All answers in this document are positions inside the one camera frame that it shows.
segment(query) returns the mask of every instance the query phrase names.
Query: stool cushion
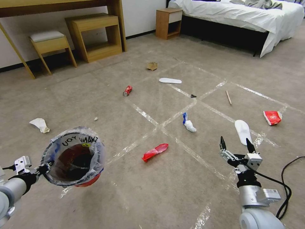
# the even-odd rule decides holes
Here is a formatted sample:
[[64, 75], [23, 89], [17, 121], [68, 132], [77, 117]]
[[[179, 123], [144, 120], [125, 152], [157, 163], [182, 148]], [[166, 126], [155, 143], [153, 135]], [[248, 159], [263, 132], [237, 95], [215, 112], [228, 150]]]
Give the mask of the stool cushion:
[[46, 41], [46, 40], [52, 40], [56, 38], [62, 38], [64, 35], [58, 31], [46, 31], [46, 32], [40, 32], [40, 33], [35, 33], [30, 36], [30, 38], [34, 42], [40, 42], [40, 41]]

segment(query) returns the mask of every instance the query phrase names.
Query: black cable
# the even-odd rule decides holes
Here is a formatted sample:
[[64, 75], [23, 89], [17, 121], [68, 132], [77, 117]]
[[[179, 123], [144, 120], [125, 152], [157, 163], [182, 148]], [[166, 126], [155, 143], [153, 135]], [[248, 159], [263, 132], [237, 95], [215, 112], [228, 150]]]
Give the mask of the black cable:
[[12, 165], [12, 166], [10, 166], [10, 167], [5, 167], [5, 168], [2, 168], [3, 170], [6, 170], [6, 169], [11, 169], [11, 170], [16, 170], [16, 167], [15, 167], [15, 165]]
[[282, 214], [281, 217], [279, 217], [279, 214], [281, 213], [282, 209], [288, 204], [288, 201], [289, 201], [289, 199], [290, 199], [290, 197], [291, 197], [291, 195], [292, 195], [291, 188], [290, 188], [288, 185], [286, 185], [285, 183], [281, 182], [281, 181], [275, 180], [275, 179], [273, 179], [273, 178], [271, 178], [271, 177], [268, 177], [268, 176], [266, 176], [266, 175], [263, 175], [263, 174], [261, 174], [261, 173], [255, 171], [254, 169], [250, 168], [247, 164], [246, 164], [245, 166], [247, 166], [250, 170], [252, 170], [252, 171], [253, 171], [254, 173], [256, 173], [257, 175], [260, 175], [261, 177], [264, 177], [264, 178], [266, 178], [266, 179], [268, 179], [268, 180], [271, 180], [271, 181], [273, 181], [273, 182], [276, 182], [276, 183], [278, 183], [278, 184], [281, 184], [281, 185], [283, 185], [285, 188], [288, 189], [289, 193], [288, 193], [288, 195], [287, 195], [287, 197], [286, 197], [284, 203], [281, 205], [280, 209], [278, 210], [278, 212], [277, 212], [277, 214], [276, 214], [276, 217], [277, 217], [278, 219], [282, 219], [282, 218], [284, 217], [284, 214], [285, 214], [286, 212], [285, 212], [284, 214]]
[[[292, 160], [291, 162], [289, 162], [287, 165], [284, 166], [284, 168], [283, 168], [283, 170], [282, 170], [282, 173], [281, 173], [281, 179], [282, 179], [282, 182], [283, 182], [283, 183], [285, 183], [285, 182], [284, 182], [284, 171], [285, 171], [285, 169], [286, 169], [291, 163], [295, 162], [296, 160], [298, 160], [298, 159], [300, 159], [300, 158], [305, 158], [305, 156], [298, 157], [298, 158]], [[284, 217], [284, 215], [285, 215], [285, 213], [286, 213], [286, 211], [287, 211], [287, 208], [288, 208], [288, 202], [287, 202], [287, 204], [285, 205], [284, 212], [283, 212], [283, 214], [279, 217], [279, 219], [281, 219], [281, 218]]]

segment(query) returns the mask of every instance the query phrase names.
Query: small cardboard box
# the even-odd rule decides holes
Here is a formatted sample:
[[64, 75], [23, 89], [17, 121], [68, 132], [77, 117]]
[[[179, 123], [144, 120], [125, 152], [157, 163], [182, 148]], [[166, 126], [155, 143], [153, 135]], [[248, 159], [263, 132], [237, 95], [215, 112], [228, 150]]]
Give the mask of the small cardboard box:
[[147, 68], [149, 69], [149, 70], [156, 70], [157, 68], [158, 68], [158, 63], [156, 63], [156, 62], [148, 62], [147, 63]]

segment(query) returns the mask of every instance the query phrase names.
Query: trash bin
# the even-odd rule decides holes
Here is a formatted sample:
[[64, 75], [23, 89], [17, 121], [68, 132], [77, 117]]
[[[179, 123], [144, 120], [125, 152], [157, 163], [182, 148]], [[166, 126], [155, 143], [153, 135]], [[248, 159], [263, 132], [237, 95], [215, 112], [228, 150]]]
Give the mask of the trash bin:
[[105, 146], [87, 127], [66, 130], [51, 139], [41, 163], [54, 160], [45, 178], [58, 186], [86, 187], [93, 184], [104, 169]]

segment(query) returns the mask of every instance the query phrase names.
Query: red plastic bag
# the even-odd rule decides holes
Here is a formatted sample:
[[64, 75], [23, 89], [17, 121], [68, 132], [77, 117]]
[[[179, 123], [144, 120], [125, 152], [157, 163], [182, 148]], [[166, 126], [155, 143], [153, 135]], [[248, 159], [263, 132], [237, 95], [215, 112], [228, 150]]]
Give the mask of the red plastic bag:
[[150, 151], [147, 151], [143, 157], [142, 160], [147, 162], [147, 160], [153, 156], [155, 156], [156, 154], [162, 153], [164, 152], [166, 149], [168, 148], [168, 144], [160, 144], [158, 145], [156, 148], [151, 149]]
[[270, 126], [278, 124], [282, 120], [282, 114], [279, 111], [263, 111]]

